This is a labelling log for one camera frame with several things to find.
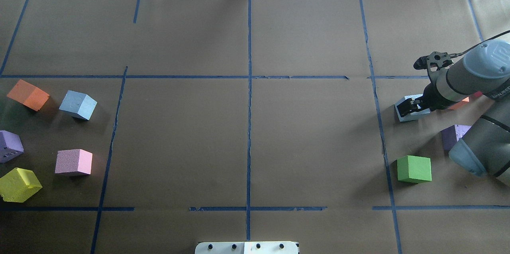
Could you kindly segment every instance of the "white mounting plate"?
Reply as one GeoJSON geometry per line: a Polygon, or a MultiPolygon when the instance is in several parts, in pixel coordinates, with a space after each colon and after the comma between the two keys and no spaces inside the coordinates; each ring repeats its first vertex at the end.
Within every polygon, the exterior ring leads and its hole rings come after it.
{"type": "Polygon", "coordinates": [[[195,254],[299,254],[299,247],[291,241],[201,242],[195,247],[195,254]]]}

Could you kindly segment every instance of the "black wire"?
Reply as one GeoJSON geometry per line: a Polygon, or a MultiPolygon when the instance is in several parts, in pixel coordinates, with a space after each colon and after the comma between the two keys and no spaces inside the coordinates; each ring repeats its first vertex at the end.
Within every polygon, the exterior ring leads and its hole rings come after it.
{"type": "Polygon", "coordinates": [[[495,38],[497,38],[497,37],[501,37],[501,36],[506,35],[506,34],[508,34],[508,33],[510,33],[510,30],[505,31],[505,32],[502,32],[501,34],[497,34],[497,35],[493,36],[492,38],[488,38],[488,39],[486,39],[486,40],[484,40],[484,41],[481,41],[481,42],[477,43],[476,45],[474,45],[473,47],[470,47],[469,49],[467,49],[467,50],[466,50],[466,51],[464,51],[464,52],[457,53],[457,54],[451,54],[451,55],[450,55],[450,58],[456,58],[456,57],[459,57],[459,56],[463,56],[463,55],[465,55],[468,51],[470,51],[470,50],[474,49],[475,47],[477,47],[477,45],[479,45],[479,44],[481,44],[481,43],[485,43],[485,42],[486,42],[486,41],[488,41],[488,40],[492,40],[492,39],[495,39],[495,38]]]}

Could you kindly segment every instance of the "foam block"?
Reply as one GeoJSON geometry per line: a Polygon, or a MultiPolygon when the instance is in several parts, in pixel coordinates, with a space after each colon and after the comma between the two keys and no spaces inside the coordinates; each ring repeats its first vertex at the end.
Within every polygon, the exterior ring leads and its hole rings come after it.
{"type": "Polygon", "coordinates": [[[32,170],[16,167],[0,178],[0,195],[10,203],[24,203],[41,188],[32,170]]]}
{"type": "Polygon", "coordinates": [[[441,130],[441,136],[443,137],[443,149],[450,151],[455,143],[457,143],[457,141],[459,141],[459,139],[461,139],[470,128],[471,127],[469,125],[455,124],[441,130]]]}
{"type": "Polygon", "coordinates": [[[430,158],[404,156],[397,159],[398,181],[424,183],[432,181],[430,158]]]}
{"type": "Polygon", "coordinates": [[[24,80],[19,80],[9,94],[7,94],[7,97],[37,112],[49,99],[49,94],[24,80]]]}
{"type": "Polygon", "coordinates": [[[0,130],[0,163],[6,163],[23,152],[22,141],[17,134],[0,130]]]}
{"type": "Polygon", "coordinates": [[[460,107],[463,107],[464,105],[469,103],[469,96],[458,103],[452,105],[451,107],[448,107],[448,109],[459,109],[460,107]]]}
{"type": "Polygon", "coordinates": [[[75,118],[89,120],[96,105],[97,102],[86,94],[67,91],[59,109],[75,118]]]}
{"type": "Polygon", "coordinates": [[[397,111],[397,117],[398,117],[398,120],[400,122],[419,120],[419,119],[423,118],[424,116],[427,116],[428,114],[430,114],[430,109],[427,108],[427,109],[424,109],[424,110],[422,110],[420,112],[413,112],[412,114],[408,114],[407,116],[404,116],[404,117],[400,116],[400,113],[398,112],[397,106],[399,104],[401,104],[404,100],[408,99],[408,98],[417,99],[420,96],[423,96],[423,94],[404,96],[399,101],[397,101],[397,103],[395,103],[395,110],[397,111]]]}
{"type": "Polygon", "coordinates": [[[82,149],[59,150],[55,174],[77,176],[90,174],[92,154],[82,149]]]}

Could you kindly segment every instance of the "label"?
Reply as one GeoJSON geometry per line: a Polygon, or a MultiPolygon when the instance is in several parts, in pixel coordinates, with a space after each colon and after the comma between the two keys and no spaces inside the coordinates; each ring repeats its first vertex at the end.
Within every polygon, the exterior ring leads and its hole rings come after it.
{"type": "Polygon", "coordinates": [[[485,95],[495,101],[500,101],[508,94],[510,94],[510,79],[508,79],[505,83],[503,83],[497,89],[494,89],[492,92],[485,94],[485,95]]]}

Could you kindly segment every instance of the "white block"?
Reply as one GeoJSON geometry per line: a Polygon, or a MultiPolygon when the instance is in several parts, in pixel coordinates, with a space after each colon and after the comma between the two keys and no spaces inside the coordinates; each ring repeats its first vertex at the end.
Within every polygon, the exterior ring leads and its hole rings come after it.
{"type": "Polygon", "coordinates": [[[403,103],[403,101],[406,100],[406,99],[409,99],[409,98],[417,99],[420,96],[423,96],[423,94],[404,96],[399,101],[397,101],[397,103],[395,103],[395,110],[397,111],[398,120],[400,122],[419,120],[419,119],[423,118],[424,116],[427,116],[428,114],[430,114],[430,109],[426,108],[426,109],[424,109],[424,110],[422,110],[420,112],[412,112],[411,114],[408,114],[407,116],[404,116],[404,117],[400,116],[400,113],[398,112],[397,106],[399,104],[403,103]]]}

